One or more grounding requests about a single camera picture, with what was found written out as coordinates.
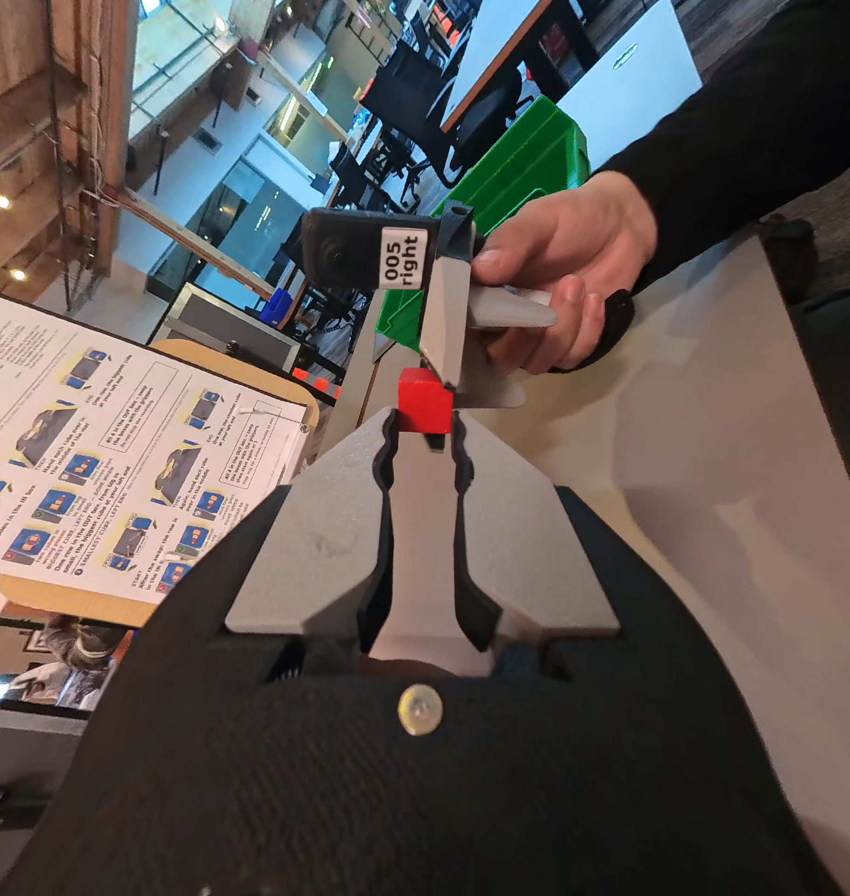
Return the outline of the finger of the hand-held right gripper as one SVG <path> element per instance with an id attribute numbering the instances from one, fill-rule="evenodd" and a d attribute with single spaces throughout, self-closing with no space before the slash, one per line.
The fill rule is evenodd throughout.
<path id="1" fill-rule="evenodd" d="M 469 292 L 467 327 L 472 330 L 545 330 L 557 323 L 551 294 L 515 287 L 473 286 Z"/>
<path id="2" fill-rule="evenodd" d="M 472 257 L 436 258 L 424 292 L 419 355 L 448 390 L 464 390 L 465 344 L 468 329 Z"/>

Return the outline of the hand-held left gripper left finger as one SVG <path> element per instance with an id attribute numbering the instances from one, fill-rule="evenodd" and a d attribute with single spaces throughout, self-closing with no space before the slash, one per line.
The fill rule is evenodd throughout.
<path id="1" fill-rule="evenodd" d="M 397 410 L 382 409 L 296 477 L 226 615 L 230 632 L 372 649 L 392 606 L 398 436 Z"/>

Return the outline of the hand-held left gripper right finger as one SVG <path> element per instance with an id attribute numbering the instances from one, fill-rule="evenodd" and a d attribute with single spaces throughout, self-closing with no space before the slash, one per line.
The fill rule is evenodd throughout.
<path id="1" fill-rule="evenodd" d="M 452 421 L 454 612 L 477 651 L 610 637 L 620 622 L 557 488 L 466 411 Z"/>

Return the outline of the red wooden cube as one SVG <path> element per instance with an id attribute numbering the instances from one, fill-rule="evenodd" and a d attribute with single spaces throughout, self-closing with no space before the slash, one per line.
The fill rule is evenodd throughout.
<path id="1" fill-rule="evenodd" d="M 452 429 L 453 392 L 428 367 L 406 367 L 397 383 L 401 433 L 446 435 Z"/>

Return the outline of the green plastic bin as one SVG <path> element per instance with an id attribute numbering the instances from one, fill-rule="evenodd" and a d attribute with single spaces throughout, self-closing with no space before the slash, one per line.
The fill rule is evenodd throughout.
<path id="1" fill-rule="evenodd" d="M 486 237 L 528 202 L 582 185 L 591 172 L 576 122 L 540 96 L 431 212 L 460 203 Z"/>

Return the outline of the person's right forearm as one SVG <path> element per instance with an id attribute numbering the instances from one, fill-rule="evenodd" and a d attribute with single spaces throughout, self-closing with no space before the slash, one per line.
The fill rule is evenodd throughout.
<path id="1" fill-rule="evenodd" d="M 599 171 L 655 216 L 643 287 L 849 168 L 850 1 L 798 1 Z"/>

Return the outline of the grey desk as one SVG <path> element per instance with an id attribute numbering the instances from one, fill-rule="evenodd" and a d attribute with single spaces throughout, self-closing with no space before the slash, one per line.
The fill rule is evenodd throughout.
<path id="1" fill-rule="evenodd" d="M 800 817 L 850 839 L 850 482 L 757 237 L 646 288 L 602 361 L 488 429 L 677 590 Z"/>

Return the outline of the person's right hand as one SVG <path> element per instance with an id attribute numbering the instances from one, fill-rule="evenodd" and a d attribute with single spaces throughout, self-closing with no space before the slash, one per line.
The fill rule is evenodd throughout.
<path id="1" fill-rule="evenodd" d="M 491 337 L 487 351 L 499 371 L 542 375 L 588 359 L 605 327 L 607 300 L 632 289 L 656 246 L 650 205 L 615 171 L 524 205 L 487 237 L 474 258 L 473 279 L 549 292 L 557 322 Z"/>

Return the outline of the orange traffic cone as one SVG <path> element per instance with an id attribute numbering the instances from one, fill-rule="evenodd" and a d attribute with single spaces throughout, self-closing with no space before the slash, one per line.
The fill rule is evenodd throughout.
<path id="1" fill-rule="evenodd" d="M 292 376 L 317 399 L 329 407 L 334 407 L 341 393 L 341 384 L 310 371 L 295 367 Z"/>

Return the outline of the grey framed monitor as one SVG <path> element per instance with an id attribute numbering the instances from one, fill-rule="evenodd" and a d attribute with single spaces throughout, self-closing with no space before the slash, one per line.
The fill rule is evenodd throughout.
<path id="1" fill-rule="evenodd" d="M 244 310 L 192 283 L 181 288 L 151 341 L 183 339 L 222 354 L 236 343 L 290 374 L 299 359 L 300 343 L 281 330 L 262 323 Z"/>

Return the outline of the printed instruction sheet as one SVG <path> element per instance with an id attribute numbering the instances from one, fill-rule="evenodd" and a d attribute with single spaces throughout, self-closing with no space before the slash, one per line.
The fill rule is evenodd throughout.
<path id="1" fill-rule="evenodd" d="M 0 296 L 0 574 L 158 604 L 292 478 L 304 414 Z"/>

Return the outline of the wooden support post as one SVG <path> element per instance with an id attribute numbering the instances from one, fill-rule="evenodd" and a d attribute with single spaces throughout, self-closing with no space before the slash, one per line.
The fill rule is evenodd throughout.
<path id="1" fill-rule="evenodd" d="M 172 241 L 183 246 L 191 253 L 198 255 L 204 262 L 213 265 L 219 274 L 234 280 L 263 300 L 269 300 L 275 287 L 262 277 L 235 262 L 207 240 L 199 237 L 185 226 L 163 214 L 148 201 L 128 189 L 124 185 L 106 185 L 103 190 L 105 198 L 126 210 L 135 218 L 142 220 L 154 230 L 162 233 Z"/>

